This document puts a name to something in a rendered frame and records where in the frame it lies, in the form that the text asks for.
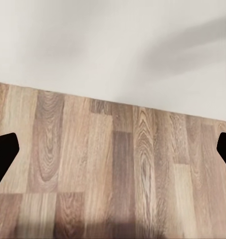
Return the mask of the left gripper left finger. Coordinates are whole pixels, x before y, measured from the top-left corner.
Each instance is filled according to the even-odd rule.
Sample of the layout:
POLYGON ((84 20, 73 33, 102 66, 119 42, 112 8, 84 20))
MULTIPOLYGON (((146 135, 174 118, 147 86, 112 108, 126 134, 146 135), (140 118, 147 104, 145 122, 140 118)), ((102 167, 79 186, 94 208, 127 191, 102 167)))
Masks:
POLYGON ((19 152, 19 145, 14 132, 0 136, 0 181, 19 152))

